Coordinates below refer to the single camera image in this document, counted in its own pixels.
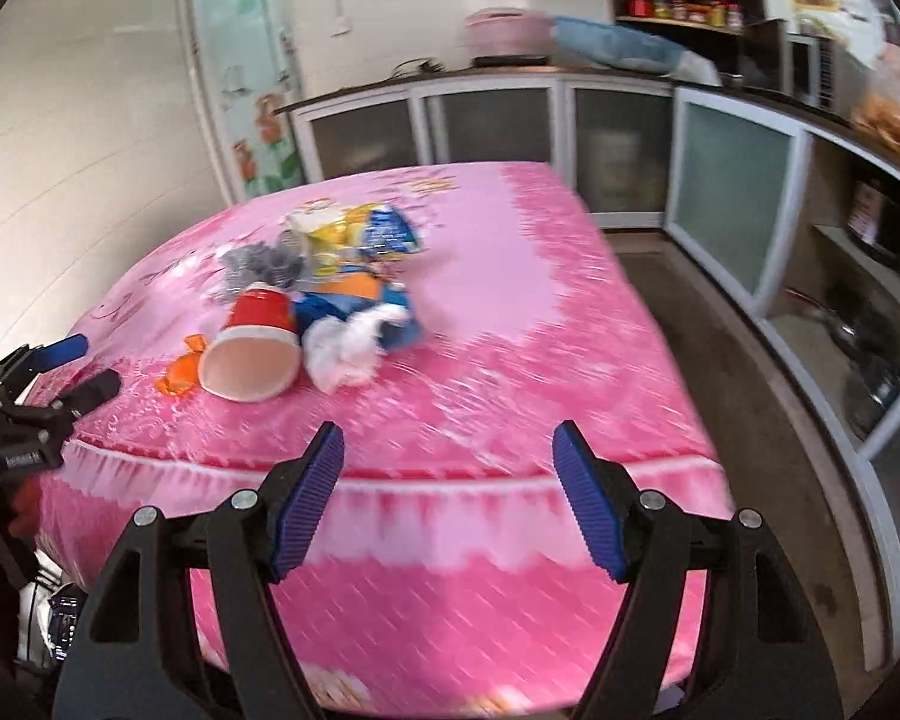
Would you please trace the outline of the orange wrapper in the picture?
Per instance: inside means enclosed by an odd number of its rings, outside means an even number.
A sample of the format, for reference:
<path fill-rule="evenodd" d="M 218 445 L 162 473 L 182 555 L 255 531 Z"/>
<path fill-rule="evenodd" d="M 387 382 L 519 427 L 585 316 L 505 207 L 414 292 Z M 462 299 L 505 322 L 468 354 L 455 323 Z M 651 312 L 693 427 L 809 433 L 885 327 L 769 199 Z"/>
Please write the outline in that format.
<path fill-rule="evenodd" d="M 201 333 L 185 338 L 187 352 L 171 362 L 164 375 L 155 381 L 157 392 L 167 397 L 184 397 L 199 387 L 199 361 L 208 348 L 208 340 Z"/>

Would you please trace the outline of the red paper noodle cup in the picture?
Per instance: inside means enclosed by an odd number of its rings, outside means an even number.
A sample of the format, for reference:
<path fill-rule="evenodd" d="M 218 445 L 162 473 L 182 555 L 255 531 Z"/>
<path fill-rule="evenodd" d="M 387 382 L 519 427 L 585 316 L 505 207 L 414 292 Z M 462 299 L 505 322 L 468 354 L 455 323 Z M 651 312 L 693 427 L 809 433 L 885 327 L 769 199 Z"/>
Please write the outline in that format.
<path fill-rule="evenodd" d="M 224 400 L 260 403 L 283 394 L 301 366 L 290 297 L 257 281 L 238 296 L 221 332 L 201 355 L 198 382 Z"/>

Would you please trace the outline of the white tissue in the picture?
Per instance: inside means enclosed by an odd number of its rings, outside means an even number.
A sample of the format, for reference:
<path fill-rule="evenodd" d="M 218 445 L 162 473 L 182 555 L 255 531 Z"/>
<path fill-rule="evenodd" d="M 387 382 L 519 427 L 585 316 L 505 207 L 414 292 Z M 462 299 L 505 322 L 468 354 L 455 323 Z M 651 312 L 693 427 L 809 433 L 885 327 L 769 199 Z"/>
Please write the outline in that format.
<path fill-rule="evenodd" d="M 411 312 L 396 304 L 377 304 L 346 320 L 318 319 L 302 337 L 308 377 L 323 394 L 367 385 L 385 356 L 380 344 L 383 327 L 404 327 L 410 320 Z"/>

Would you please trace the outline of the white kitchen cabinet run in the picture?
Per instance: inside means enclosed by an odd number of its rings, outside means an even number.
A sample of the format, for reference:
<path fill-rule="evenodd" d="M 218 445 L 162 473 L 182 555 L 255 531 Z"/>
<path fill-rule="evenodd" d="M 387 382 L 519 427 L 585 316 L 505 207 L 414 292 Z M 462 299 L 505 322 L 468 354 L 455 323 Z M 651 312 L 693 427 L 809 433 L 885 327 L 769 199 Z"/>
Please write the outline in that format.
<path fill-rule="evenodd" d="M 281 107 L 309 181 L 544 161 L 596 226 L 660 232 L 767 344 L 834 461 L 818 478 L 859 599 L 863 660 L 900 656 L 900 268 L 852 238 L 900 160 L 754 94 L 553 67 L 405 76 Z"/>

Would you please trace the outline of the pink floral tablecloth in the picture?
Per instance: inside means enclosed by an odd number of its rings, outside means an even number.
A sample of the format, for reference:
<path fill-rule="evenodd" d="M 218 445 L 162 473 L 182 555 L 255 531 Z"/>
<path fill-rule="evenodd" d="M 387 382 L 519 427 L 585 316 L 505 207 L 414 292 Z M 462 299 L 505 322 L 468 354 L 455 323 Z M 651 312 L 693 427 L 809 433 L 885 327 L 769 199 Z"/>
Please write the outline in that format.
<path fill-rule="evenodd" d="M 226 320 L 222 257 L 292 213 L 380 202 L 421 234 L 398 263 L 422 327 L 361 387 L 299 379 L 238 405 L 157 382 Z M 593 450 L 683 509 L 724 518 L 727 480 L 650 312 L 574 192 L 539 163 L 369 172 L 212 216 L 131 266 L 77 322 L 121 392 L 43 478 L 41 546 L 82 585 L 142 505 L 209 511 L 299 455 L 322 422 L 346 465 L 307 561 L 274 603 L 325 706 L 390 717 L 573 704 L 622 600 L 590 561 L 553 470 L 577 422 Z"/>

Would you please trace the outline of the blue orange snack bag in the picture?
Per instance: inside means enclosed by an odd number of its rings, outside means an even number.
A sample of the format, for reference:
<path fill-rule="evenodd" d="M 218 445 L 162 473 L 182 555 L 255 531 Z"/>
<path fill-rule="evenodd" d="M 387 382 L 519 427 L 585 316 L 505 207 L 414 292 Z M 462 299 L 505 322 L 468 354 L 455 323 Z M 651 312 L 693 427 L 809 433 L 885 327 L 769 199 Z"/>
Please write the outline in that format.
<path fill-rule="evenodd" d="M 379 346 L 398 351 L 418 343 L 422 327 L 403 283 L 395 283 L 368 270 L 351 270 L 336 280 L 320 281 L 304 289 L 292 301 L 295 333 L 303 340 L 307 330 L 322 319 L 341 322 L 367 314 L 380 307 L 398 307 L 404 312 L 399 319 L 385 319 L 377 330 Z"/>

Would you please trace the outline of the grey mesh cloth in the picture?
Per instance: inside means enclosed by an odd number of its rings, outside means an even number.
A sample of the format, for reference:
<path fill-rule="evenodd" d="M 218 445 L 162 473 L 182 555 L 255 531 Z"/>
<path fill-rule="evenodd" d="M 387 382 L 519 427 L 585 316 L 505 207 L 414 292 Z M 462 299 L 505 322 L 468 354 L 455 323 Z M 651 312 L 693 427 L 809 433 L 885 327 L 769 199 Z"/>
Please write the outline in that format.
<path fill-rule="evenodd" d="M 227 250 L 219 262 L 224 267 L 222 294 L 235 299 L 255 283 L 289 291 L 304 271 L 305 255 L 294 245 L 254 242 Z"/>

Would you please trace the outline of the blue yellow snack bag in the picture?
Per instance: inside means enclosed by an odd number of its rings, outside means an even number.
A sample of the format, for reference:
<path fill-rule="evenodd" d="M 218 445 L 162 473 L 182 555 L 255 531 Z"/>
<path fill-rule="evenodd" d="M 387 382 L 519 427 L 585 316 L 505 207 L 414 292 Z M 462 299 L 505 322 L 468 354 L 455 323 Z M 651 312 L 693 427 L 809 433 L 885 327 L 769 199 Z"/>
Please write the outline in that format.
<path fill-rule="evenodd" d="M 312 200 L 292 210 L 284 226 L 304 241 L 318 271 L 400 260 L 422 250 L 408 218 L 386 203 Z"/>

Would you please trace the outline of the floral glass door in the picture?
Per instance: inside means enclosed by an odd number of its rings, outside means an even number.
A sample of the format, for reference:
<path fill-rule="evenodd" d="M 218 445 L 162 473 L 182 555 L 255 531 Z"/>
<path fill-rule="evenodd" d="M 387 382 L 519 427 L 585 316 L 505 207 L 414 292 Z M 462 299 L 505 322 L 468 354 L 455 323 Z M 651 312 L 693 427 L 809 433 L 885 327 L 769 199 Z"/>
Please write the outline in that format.
<path fill-rule="evenodd" d="M 178 0 L 199 120 L 231 205 L 302 182 L 279 109 L 299 101 L 292 0 Z"/>

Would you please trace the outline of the blue folded cloth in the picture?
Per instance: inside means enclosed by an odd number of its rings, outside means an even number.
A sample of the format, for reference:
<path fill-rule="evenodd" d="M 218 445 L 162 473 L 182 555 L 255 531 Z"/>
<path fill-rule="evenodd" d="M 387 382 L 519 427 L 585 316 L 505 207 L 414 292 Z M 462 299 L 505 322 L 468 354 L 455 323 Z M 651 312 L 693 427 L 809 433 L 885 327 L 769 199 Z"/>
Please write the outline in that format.
<path fill-rule="evenodd" d="M 683 46 L 650 32 L 570 16 L 553 18 L 551 36 L 562 52 L 590 64 L 649 75 L 668 75 L 686 54 Z"/>

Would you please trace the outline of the microwave oven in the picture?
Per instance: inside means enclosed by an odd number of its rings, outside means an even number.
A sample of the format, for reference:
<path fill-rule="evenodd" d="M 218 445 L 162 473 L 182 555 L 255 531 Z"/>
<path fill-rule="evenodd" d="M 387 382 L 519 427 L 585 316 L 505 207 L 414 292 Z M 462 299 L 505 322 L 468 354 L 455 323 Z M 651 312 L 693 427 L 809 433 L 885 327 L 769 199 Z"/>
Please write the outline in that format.
<path fill-rule="evenodd" d="M 790 34 L 788 47 L 793 98 L 850 119 L 865 91 L 866 66 L 831 37 Z"/>

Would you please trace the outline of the pink plastic basin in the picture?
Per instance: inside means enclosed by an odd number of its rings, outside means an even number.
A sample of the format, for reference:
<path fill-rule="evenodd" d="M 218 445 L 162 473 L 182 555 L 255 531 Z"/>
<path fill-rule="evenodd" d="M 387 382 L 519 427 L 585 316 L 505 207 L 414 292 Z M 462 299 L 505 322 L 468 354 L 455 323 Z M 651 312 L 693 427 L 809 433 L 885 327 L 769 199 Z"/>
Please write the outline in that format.
<path fill-rule="evenodd" d="M 553 28 L 551 16 L 525 8 L 485 8 L 463 21 L 464 43 L 473 59 L 548 55 Z"/>

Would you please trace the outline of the bag of oranges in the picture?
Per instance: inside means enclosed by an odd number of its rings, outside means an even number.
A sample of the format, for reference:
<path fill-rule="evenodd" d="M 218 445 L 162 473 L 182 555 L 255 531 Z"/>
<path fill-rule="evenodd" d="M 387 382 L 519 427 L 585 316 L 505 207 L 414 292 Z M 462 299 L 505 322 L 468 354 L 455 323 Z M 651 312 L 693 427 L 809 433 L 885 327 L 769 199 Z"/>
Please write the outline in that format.
<path fill-rule="evenodd" d="M 884 44 L 868 70 L 852 122 L 900 156 L 900 47 L 896 44 Z"/>

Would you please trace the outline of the dark wooden spice shelf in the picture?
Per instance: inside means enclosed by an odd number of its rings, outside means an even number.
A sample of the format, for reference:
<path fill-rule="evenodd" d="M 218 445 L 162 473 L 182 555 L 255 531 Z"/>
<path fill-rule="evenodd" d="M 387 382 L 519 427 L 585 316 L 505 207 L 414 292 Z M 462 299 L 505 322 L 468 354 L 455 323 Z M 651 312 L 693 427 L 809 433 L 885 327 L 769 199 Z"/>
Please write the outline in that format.
<path fill-rule="evenodd" d="M 766 0 L 610 0 L 613 21 L 665 37 L 740 73 L 746 30 L 766 21 Z"/>

